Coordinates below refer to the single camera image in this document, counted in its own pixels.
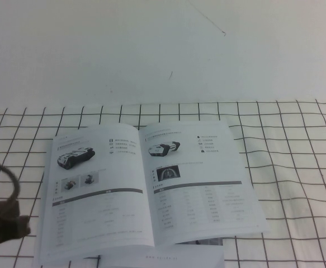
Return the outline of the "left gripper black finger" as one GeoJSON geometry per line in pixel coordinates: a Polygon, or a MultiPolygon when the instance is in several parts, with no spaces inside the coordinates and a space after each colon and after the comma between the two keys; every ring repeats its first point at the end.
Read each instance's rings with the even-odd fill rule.
{"type": "Polygon", "coordinates": [[[0,218],[0,244],[23,238],[31,233],[29,216],[19,216],[17,218],[0,218]]]}
{"type": "Polygon", "coordinates": [[[17,219],[20,217],[20,206],[17,200],[7,203],[6,200],[0,200],[0,218],[17,219]]]}

